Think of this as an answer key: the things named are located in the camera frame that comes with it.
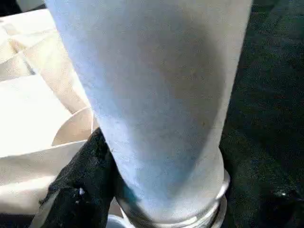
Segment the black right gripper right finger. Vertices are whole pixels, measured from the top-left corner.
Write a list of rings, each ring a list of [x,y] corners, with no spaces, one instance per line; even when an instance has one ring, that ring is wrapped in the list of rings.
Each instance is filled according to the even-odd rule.
[[[296,186],[255,183],[247,187],[249,228],[302,228],[304,198]]]

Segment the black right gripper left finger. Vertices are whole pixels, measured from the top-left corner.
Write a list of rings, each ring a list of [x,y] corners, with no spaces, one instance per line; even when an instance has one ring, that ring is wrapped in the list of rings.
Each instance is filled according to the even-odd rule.
[[[50,184],[32,228],[104,228],[117,166],[97,128]]]

